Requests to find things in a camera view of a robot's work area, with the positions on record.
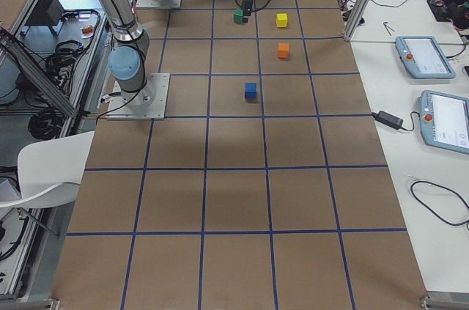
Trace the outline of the green wooden block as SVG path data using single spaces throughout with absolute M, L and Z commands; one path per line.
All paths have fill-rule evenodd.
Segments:
M 236 24 L 243 24 L 244 23 L 244 14 L 243 14 L 242 9 L 237 9 L 237 10 L 234 11 L 233 21 Z

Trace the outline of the yellow wooden block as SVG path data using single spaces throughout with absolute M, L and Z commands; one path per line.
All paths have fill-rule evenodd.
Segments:
M 277 13 L 276 14 L 276 27 L 279 29 L 287 28 L 288 26 L 288 14 L 286 13 Z

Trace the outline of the orange wooden block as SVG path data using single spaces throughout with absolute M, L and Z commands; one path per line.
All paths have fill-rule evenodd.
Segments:
M 279 59 L 289 58 L 289 43 L 278 43 L 277 57 Z

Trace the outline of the blue wooden block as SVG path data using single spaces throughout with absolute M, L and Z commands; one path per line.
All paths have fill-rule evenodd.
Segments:
M 254 82 L 246 82 L 244 88 L 244 98 L 246 100 L 253 100 L 257 97 L 257 84 Z

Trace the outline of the allen key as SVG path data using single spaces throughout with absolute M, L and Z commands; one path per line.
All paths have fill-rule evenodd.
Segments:
M 394 30 L 388 25 L 388 22 L 384 21 L 383 26 L 385 27 L 385 30 L 387 31 L 388 35 L 391 36 Z

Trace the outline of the small orange object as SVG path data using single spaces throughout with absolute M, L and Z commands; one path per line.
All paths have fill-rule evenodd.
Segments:
M 81 29 L 81 37 L 83 39 L 87 39 L 92 37 L 94 34 L 94 27 L 91 25 L 85 26 L 84 28 Z

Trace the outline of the black power adapter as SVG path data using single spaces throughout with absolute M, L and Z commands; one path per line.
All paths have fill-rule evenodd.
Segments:
M 403 119 L 389 114 L 385 111 L 373 112 L 372 116 L 375 121 L 382 123 L 390 128 L 398 130 L 402 127 Z

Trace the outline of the upper teach pendant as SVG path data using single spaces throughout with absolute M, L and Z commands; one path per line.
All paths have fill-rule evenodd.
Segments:
M 398 36 L 395 46 L 404 68 L 415 79 L 453 79 L 456 73 L 432 36 Z

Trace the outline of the teach pendant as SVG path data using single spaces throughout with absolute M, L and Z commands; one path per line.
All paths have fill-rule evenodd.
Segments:
M 432 36 L 398 36 L 395 46 L 404 68 L 415 79 L 453 79 L 456 73 Z
M 468 154 L 468 99 L 424 90 L 418 99 L 426 145 Z

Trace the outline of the black monitor on floor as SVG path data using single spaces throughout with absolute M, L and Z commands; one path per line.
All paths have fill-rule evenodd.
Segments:
M 37 0 L 25 27 L 46 26 L 52 35 L 58 36 L 62 28 L 59 27 L 57 31 L 55 27 L 62 24 L 64 12 L 65 9 L 59 0 Z

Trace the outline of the lower teach pendant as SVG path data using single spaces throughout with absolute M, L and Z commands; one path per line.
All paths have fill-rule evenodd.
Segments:
M 468 154 L 468 99 L 424 90 L 418 99 L 426 145 Z

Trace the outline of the white chair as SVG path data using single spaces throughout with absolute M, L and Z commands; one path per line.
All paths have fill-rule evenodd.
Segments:
M 1 198 L 2 208 L 49 208 L 74 202 L 94 132 L 29 144 L 18 154 L 21 197 Z

